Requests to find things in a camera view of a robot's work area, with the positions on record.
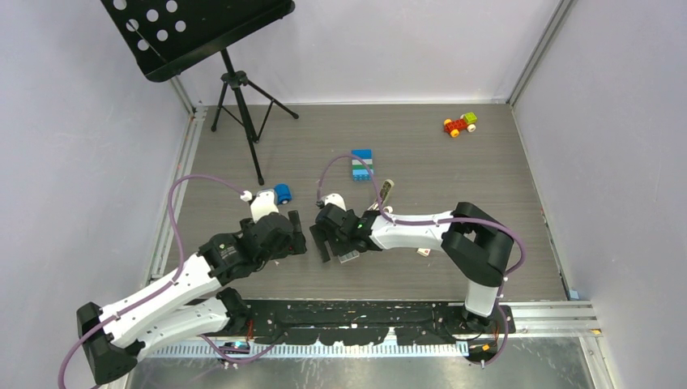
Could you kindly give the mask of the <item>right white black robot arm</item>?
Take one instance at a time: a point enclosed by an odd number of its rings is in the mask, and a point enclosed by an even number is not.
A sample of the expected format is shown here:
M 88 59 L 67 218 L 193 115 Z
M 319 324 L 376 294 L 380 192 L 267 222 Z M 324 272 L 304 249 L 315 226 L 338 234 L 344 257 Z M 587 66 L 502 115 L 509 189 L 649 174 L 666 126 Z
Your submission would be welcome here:
M 325 262 L 353 251 L 425 248 L 446 254 L 468 280 L 463 324 L 477 333 L 494 323 L 510 255 L 518 243 L 511 230 L 468 202 L 432 215 L 380 210 L 357 215 L 352 209 L 329 203 L 309 230 Z

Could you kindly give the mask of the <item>beige white stapler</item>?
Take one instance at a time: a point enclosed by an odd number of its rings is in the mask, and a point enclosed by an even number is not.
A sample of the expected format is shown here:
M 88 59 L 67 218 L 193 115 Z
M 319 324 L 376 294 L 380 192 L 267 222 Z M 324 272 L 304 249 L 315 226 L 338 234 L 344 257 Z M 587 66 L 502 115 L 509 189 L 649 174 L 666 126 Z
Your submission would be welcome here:
M 390 197 L 391 191 L 393 190 L 394 186 L 395 186 L 395 183 L 390 179 L 386 179 L 383 182 L 381 189 L 378 193 L 378 196 L 381 200 L 382 208 L 387 207 L 386 204 L 388 202 L 388 199 Z M 367 208 L 368 211 L 378 211 L 379 209 L 380 209 L 380 206 L 379 206 L 379 203 L 377 202 L 377 200 L 374 200 L 373 203 Z

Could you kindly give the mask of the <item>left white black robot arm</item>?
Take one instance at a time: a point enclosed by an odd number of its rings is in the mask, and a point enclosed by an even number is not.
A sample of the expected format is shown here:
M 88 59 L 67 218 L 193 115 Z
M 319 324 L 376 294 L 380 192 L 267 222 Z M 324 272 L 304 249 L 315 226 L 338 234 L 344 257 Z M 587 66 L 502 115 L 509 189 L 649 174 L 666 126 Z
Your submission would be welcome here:
M 240 226 L 214 235 L 181 269 L 137 293 L 77 309 L 81 347 L 96 384 L 119 379 L 168 344 L 218 331 L 237 336 L 247 328 L 250 311 L 229 283 L 307 249 L 296 211 L 244 219 Z

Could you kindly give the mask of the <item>staple tray with staples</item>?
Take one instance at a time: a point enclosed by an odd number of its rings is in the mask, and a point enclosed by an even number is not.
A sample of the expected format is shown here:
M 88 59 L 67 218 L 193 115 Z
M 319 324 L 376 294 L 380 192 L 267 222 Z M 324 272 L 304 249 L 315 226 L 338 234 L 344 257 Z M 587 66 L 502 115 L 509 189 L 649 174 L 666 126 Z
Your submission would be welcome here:
M 338 256 L 338 260 L 340 263 L 346 263 L 349 262 L 353 259 L 356 259 L 360 256 L 360 253 L 357 250 L 350 251 L 346 254 L 342 254 Z

